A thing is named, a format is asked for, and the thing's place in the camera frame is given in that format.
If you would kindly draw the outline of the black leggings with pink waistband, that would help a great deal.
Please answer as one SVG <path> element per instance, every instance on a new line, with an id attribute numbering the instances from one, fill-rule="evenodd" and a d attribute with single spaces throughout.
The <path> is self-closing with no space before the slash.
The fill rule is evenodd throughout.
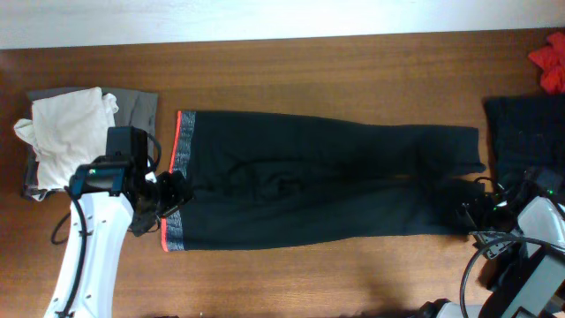
<path id="1" fill-rule="evenodd" d="M 474 127 L 182 111 L 170 168 L 190 200 L 162 248 L 254 250 L 353 237 L 462 235 L 483 192 Z"/>

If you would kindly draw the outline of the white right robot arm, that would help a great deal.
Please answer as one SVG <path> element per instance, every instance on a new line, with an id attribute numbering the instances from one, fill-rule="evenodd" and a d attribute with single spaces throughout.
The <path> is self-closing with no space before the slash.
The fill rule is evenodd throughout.
<path id="1" fill-rule="evenodd" d="M 528 169 L 513 185 L 497 185 L 461 209 L 476 253 L 467 263 L 459 300 L 425 303 L 418 317 L 554 317 L 564 310 L 564 177 Z M 482 305 L 466 303 L 466 287 L 479 258 L 494 265 Z"/>

